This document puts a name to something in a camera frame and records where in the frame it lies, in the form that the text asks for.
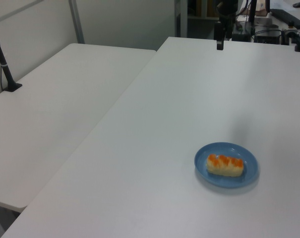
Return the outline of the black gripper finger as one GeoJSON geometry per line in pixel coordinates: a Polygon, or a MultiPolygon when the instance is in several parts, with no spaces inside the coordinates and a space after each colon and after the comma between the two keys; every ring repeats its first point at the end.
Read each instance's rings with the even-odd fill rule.
{"type": "Polygon", "coordinates": [[[224,49],[224,27],[220,21],[214,24],[214,40],[217,42],[217,50],[224,49]]]}
{"type": "Polygon", "coordinates": [[[225,37],[227,40],[232,38],[233,33],[233,19],[230,17],[225,20],[225,37]]]}

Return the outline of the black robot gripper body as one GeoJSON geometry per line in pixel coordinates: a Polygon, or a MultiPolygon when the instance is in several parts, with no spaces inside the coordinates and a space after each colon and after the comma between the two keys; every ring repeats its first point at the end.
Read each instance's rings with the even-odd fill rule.
{"type": "Polygon", "coordinates": [[[219,15],[219,21],[222,23],[226,23],[227,21],[235,21],[237,10],[238,0],[216,1],[216,12],[219,15]]]}

